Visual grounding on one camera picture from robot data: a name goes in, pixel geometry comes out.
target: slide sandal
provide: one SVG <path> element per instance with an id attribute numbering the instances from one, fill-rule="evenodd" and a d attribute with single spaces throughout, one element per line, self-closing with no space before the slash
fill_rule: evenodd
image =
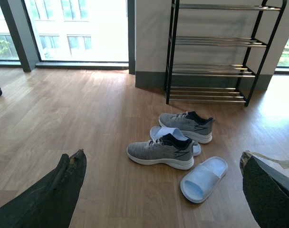
<path id="1" fill-rule="evenodd" d="M 166 134 L 173 135 L 176 139 L 185 141 L 188 138 L 178 128 L 155 126 L 150 130 L 151 139 L 158 139 Z M 202 152 L 201 146 L 197 141 L 193 141 L 193 156 L 197 156 Z"/>
<path id="2" fill-rule="evenodd" d="M 182 179 L 183 195 L 193 203 L 204 202 L 225 176 L 227 170 L 228 164 L 224 159 L 220 157 L 208 158 Z"/>

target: sneaker sole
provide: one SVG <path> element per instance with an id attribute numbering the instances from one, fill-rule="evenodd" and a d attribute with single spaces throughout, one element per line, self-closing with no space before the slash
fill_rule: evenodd
<path id="1" fill-rule="evenodd" d="M 142 165 L 155 165 L 155 164 L 163 163 L 179 170 L 189 170 L 194 165 L 193 157 L 188 161 L 180 161 L 180 160 L 169 159 L 169 158 L 155 159 L 155 160 L 143 160 L 143 159 L 133 157 L 132 155 L 128 153 L 127 150 L 126 150 L 126 153 L 131 160 Z"/>
<path id="2" fill-rule="evenodd" d="M 159 121 L 159 124 L 162 126 L 162 127 L 166 127 L 166 125 L 164 125 L 160 120 Z M 211 140 L 212 140 L 212 133 L 208 134 L 208 135 L 202 135 L 202 134 L 198 134 L 198 133 L 195 133 L 195 132 L 190 132 L 190 131 L 182 131 L 182 134 L 194 141 L 198 141 L 199 143 L 203 143 L 203 144 L 206 144 L 206 143 L 209 143 Z"/>

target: shoe rack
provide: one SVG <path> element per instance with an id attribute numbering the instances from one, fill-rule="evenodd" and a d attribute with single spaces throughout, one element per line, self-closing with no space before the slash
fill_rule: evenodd
<path id="1" fill-rule="evenodd" d="M 166 103 L 171 100 L 186 100 L 186 101 L 201 101 L 201 102 L 235 102 L 242 103 L 245 106 L 249 105 L 249 101 L 255 89 L 256 83 L 260 77 L 268 51 L 274 39 L 276 30 L 280 23 L 287 0 L 282 0 L 281 7 L 273 7 L 267 5 L 268 0 L 258 6 L 251 5 L 209 5 L 209 4 L 180 4 L 180 0 L 172 0 L 167 63 L 165 71 L 164 90 Z M 257 11 L 258 13 L 253 31 L 250 37 L 235 38 L 235 37 L 197 37 L 197 36 L 177 36 L 177 24 L 179 19 L 179 11 L 181 10 L 242 10 L 245 13 Z M 256 38 L 257 31 L 261 22 L 263 13 L 271 11 L 278 12 L 277 19 L 273 24 L 272 32 L 267 43 Z M 224 64 L 183 64 L 175 63 L 175 47 L 181 46 L 219 46 L 219 47 L 245 47 L 243 62 L 224 65 Z M 253 48 L 264 48 L 264 53 L 260 60 L 260 64 L 256 71 L 247 66 L 250 52 Z M 172 86 L 174 77 L 182 76 L 204 76 L 207 80 L 212 80 L 211 77 L 231 77 L 235 78 L 235 87 L 233 88 L 207 88 L 207 87 L 178 87 Z M 240 90 L 240 85 L 244 80 L 252 80 L 249 93 L 244 94 Z"/>

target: wooden floor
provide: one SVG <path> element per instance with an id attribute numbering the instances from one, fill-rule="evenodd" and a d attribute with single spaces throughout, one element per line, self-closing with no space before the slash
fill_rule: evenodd
<path id="1" fill-rule="evenodd" d="M 0 68 L 0 85 L 0 206 L 55 168 L 61 154 L 84 149 L 71 228 L 258 228 L 242 191 L 241 154 L 289 159 L 289 76 L 274 76 L 249 107 L 166 105 L 162 89 L 135 88 L 127 71 Z M 194 166 L 212 156 L 229 165 L 202 204 L 180 191 L 189 171 L 140 165 L 126 154 L 129 143 L 150 139 L 161 113 L 193 110 L 216 119 Z M 289 169 L 266 163 L 289 177 Z"/>

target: gray baseboard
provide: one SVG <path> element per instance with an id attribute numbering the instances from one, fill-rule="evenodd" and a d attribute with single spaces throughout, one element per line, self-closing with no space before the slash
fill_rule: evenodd
<path id="1" fill-rule="evenodd" d="M 147 72 L 136 71 L 135 87 L 150 88 L 164 86 L 164 72 Z M 267 90 L 272 75 L 260 75 L 256 84 L 256 90 Z M 243 78 L 240 89 L 250 89 L 253 78 Z M 236 79 L 230 77 L 191 77 L 181 76 L 172 78 L 172 86 L 194 86 L 194 87 L 218 87 L 218 88 L 233 88 L 235 87 Z"/>

